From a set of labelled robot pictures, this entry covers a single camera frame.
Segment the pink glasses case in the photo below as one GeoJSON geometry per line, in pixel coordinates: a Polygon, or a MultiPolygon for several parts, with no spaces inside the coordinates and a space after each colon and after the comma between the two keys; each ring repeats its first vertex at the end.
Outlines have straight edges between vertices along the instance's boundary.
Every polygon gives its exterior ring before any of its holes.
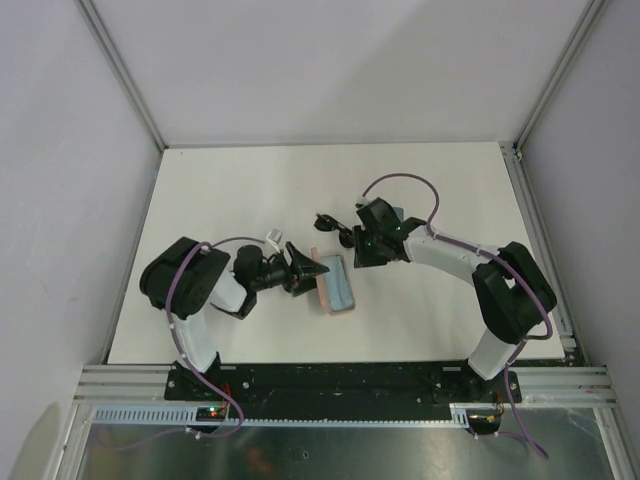
{"type": "Polygon", "coordinates": [[[311,258],[329,269],[315,278],[319,302],[328,316],[343,315],[356,308],[355,296],[342,255],[321,255],[316,247],[311,249],[311,258]]]}

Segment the blue-grey glasses case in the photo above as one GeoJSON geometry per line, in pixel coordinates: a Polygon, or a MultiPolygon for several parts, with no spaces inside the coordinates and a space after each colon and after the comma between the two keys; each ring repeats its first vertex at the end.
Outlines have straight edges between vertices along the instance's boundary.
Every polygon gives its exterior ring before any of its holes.
{"type": "Polygon", "coordinates": [[[400,223],[404,221],[404,209],[401,207],[393,207],[393,211],[395,212],[400,223]]]}

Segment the small blue cloth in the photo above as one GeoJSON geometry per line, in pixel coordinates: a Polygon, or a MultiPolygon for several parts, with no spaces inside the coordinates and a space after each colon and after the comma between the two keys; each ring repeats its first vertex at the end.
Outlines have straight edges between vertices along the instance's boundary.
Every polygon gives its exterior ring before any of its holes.
{"type": "Polygon", "coordinates": [[[340,255],[325,256],[321,263],[330,272],[323,275],[326,305],[330,314],[338,314],[355,308],[355,298],[347,275],[344,259],[340,255]]]}

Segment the brown thin-frame glasses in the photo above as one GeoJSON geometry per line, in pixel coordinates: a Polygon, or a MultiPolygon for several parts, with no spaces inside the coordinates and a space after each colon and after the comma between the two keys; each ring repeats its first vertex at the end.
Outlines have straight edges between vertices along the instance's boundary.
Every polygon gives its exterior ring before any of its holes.
{"type": "Polygon", "coordinates": [[[327,214],[316,214],[314,228],[321,232],[337,232],[340,244],[346,249],[354,247],[353,231],[327,214]]]}

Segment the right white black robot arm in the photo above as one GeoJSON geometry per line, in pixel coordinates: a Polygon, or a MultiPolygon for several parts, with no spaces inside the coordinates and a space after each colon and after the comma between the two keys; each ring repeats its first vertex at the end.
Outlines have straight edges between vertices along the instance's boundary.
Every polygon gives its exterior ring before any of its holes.
{"type": "Polygon", "coordinates": [[[461,376],[469,399],[486,400],[497,389],[496,376],[527,342],[551,337],[549,314],[557,297],[523,244],[512,241],[490,249],[449,237],[422,219],[400,219],[381,198],[359,206],[356,215],[356,268],[402,261],[435,268],[473,287],[485,330],[461,376]]]}

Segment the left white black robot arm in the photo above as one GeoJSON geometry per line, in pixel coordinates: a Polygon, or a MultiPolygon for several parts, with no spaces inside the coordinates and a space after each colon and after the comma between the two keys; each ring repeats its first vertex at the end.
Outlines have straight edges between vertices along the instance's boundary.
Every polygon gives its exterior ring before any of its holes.
{"type": "Polygon", "coordinates": [[[152,307],[167,316],[181,363],[191,369],[186,387],[197,398],[214,397],[221,387],[220,374],[210,367],[218,357],[208,330],[207,306],[245,319],[260,292],[281,288],[293,297],[317,286],[316,279],[329,268],[303,254],[292,243],[278,246],[280,233],[267,239],[243,237],[235,256],[215,245],[181,237],[143,270],[140,292],[152,307]]]}

